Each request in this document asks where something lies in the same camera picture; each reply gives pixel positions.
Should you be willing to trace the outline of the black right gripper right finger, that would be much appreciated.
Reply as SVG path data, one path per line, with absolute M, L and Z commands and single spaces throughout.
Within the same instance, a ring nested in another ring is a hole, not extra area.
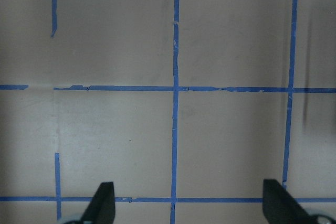
M 263 214 L 270 224 L 317 223 L 275 179 L 264 179 Z

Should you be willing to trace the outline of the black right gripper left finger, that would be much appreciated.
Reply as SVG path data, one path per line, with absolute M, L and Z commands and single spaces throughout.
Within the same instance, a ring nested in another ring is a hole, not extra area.
M 82 214 L 80 223 L 113 224 L 116 216 L 115 203 L 113 182 L 101 183 Z

